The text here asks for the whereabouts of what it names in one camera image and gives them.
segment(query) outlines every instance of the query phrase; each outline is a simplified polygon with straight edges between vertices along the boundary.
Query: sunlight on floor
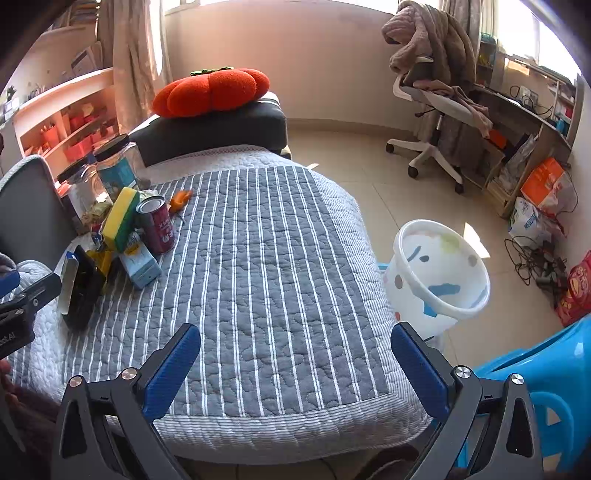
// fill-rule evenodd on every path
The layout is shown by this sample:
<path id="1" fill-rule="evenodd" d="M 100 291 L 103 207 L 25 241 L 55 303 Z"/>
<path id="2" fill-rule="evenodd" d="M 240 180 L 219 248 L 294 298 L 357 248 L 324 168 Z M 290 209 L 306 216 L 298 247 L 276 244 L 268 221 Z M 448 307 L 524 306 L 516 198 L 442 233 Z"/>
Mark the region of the sunlight on floor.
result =
<path id="1" fill-rule="evenodd" d="M 480 241 L 480 237 L 476 233 L 476 230 L 472 228 L 472 225 L 469 223 L 464 224 L 464 240 L 468 242 L 468 244 L 476 250 L 476 253 L 480 258 L 490 258 L 490 254 L 488 250 L 482 245 Z"/>

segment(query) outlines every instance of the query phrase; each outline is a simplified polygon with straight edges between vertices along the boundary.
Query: white wall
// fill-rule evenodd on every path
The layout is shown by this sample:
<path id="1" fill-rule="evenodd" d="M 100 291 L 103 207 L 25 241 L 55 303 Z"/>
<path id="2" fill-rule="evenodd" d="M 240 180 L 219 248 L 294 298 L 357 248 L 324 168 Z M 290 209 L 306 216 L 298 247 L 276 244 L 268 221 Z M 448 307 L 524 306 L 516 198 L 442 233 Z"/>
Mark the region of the white wall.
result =
<path id="1" fill-rule="evenodd" d="M 319 0 L 226 1 L 165 18 L 175 79 L 224 65 L 261 70 L 288 118 L 412 130 L 415 103 L 392 95 L 395 48 L 380 32 L 391 14 Z"/>
<path id="2" fill-rule="evenodd" d="M 61 73 L 70 67 L 76 54 L 95 41 L 94 25 L 66 27 L 44 33 L 31 46 L 7 87 L 16 88 L 16 96 L 24 103 L 27 95 L 45 85 L 49 90 L 62 83 Z"/>
<path id="3" fill-rule="evenodd" d="M 560 215 L 568 237 L 560 253 L 568 258 L 568 267 L 579 263 L 591 249 L 591 88 L 585 82 L 583 110 L 569 162 L 579 204 L 573 213 Z"/>

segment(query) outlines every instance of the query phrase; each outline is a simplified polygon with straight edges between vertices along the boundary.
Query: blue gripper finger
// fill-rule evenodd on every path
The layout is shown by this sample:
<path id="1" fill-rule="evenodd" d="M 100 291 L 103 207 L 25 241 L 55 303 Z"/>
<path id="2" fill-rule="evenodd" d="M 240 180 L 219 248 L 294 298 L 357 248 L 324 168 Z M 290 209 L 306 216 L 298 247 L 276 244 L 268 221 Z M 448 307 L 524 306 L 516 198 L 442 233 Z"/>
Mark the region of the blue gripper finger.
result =
<path id="1" fill-rule="evenodd" d="M 401 323 L 392 328 L 390 345 L 425 411 L 434 419 L 445 421 L 450 412 L 448 389 L 425 353 L 404 330 Z"/>
<path id="2" fill-rule="evenodd" d="M 199 329 L 195 325 L 184 324 L 179 330 L 184 328 L 187 330 L 180 340 L 177 337 L 179 331 L 170 339 L 169 343 L 176 342 L 176 346 L 145 387 L 142 413 L 148 421 L 161 419 L 166 415 L 199 354 L 201 348 Z"/>

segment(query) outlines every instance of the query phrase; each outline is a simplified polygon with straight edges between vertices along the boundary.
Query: white bucket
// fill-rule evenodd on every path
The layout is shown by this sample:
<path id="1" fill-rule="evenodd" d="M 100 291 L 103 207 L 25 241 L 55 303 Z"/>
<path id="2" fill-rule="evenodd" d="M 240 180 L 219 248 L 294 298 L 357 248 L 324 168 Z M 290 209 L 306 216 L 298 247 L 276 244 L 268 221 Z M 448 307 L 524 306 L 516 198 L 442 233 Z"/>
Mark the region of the white bucket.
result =
<path id="1" fill-rule="evenodd" d="M 491 296 L 491 281 L 476 251 L 432 220 L 402 226 L 384 285 L 396 319 L 410 323 L 424 340 L 478 314 Z"/>

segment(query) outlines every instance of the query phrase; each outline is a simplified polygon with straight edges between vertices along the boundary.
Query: blue plastic stool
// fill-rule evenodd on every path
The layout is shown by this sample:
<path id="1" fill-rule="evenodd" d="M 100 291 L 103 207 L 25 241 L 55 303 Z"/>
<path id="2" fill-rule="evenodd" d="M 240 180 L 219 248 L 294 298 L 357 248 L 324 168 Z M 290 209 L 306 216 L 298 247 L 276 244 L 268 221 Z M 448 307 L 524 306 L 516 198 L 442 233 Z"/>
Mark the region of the blue plastic stool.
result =
<path id="1" fill-rule="evenodd" d="M 591 436 L 591 315 L 530 350 L 503 355 L 474 373 L 492 380 L 521 374 L 536 410 L 544 457 L 561 453 L 557 470 L 572 467 Z M 560 422 L 548 425 L 547 408 Z M 458 465 L 466 463 L 464 446 Z"/>

